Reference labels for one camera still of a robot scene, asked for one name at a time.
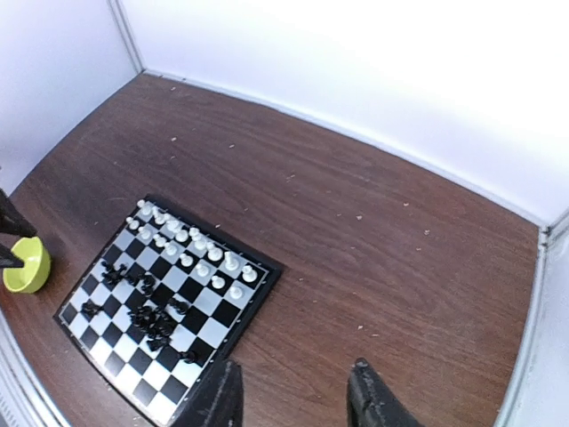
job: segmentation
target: dark wood tabletop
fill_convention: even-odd
[[[233,352],[246,427],[345,425],[357,357],[427,426],[493,424],[528,309],[534,225],[350,138],[140,76],[12,196],[54,262],[39,293],[2,286],[0,304],[73,425],[147,425],[52,319],[147,193],[285,265]]]

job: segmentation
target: yellow-green bowl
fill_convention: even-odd
[[[52,259],[39,238],[21,238],[12,252],[22,261],[21,269],[4,269],[4,285],[10,292],[33,294],[50,275]]]

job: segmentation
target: chessboard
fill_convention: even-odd
[[[145,197],[55,315],[108,383],[159,426],[191,425],[200,384],[282,271],[217,227]]]

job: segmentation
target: cluster of black chess pieces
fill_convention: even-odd
[[[102,274],[103,283],[107,286],[115,287],[123,279],[132,286],[137,286],[142,281],[142,293],[147,298],[154,293],[156,279],[152,275],[143,273],[139,276],[129,276],[126,274],[127,267],[124,264],[121,264],[118,269],[115,269],[108,262],[103,262],[102,265],[106,270]],[[170,305],[180,315],[185,315],[189,310],[187,302],[178,301],[175,298],[171,298],[167,305]],[[102,310],[103,308],[100,305],[95,304],[91,300],[81,306],[81,312],[89,318],[96,316]],[[132,325],[148,337],[150,351],[160,350],[170,343],[170,335],[173,334],[177,322],[166,313],[165,307],[155,307],[153,309],[152,307],[141,305],[137,309],[131,310],[129,316]],[[195,363],[197,361],[197,355],[192,350],[180,351],[178,355],[186,363]]]

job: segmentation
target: bowl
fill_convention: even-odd
[[[4,285],[10,292],[33,294],[47,281],[52,259],[40,238],[21,238],[12,253],[24,261],[21,269],[4,269]]]

